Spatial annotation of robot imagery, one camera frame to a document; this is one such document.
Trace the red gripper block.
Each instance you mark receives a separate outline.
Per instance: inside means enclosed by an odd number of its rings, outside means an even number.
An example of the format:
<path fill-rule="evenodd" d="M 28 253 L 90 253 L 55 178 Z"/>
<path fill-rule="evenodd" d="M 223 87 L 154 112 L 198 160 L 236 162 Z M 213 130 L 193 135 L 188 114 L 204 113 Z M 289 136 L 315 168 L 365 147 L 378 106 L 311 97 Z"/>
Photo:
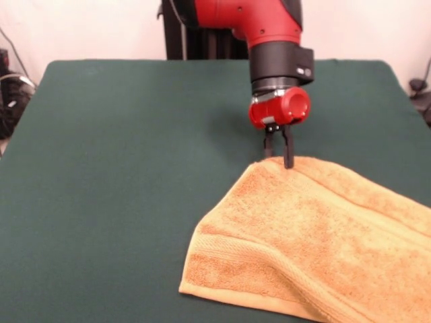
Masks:
<path fill-rule="evenodd" d="M 294 140 L 290 124 L 301 123 L 310 113 L 310 97 L 301 87 L 277 89 L 254 96 L 248 111 L 251 123 L 257 129 L 265 128 L 263 142 L 265 157 L 273 156 L 273 134 L 276 124 L 282 126 L 284 138 L 284 167 L 294 167 Z"/>

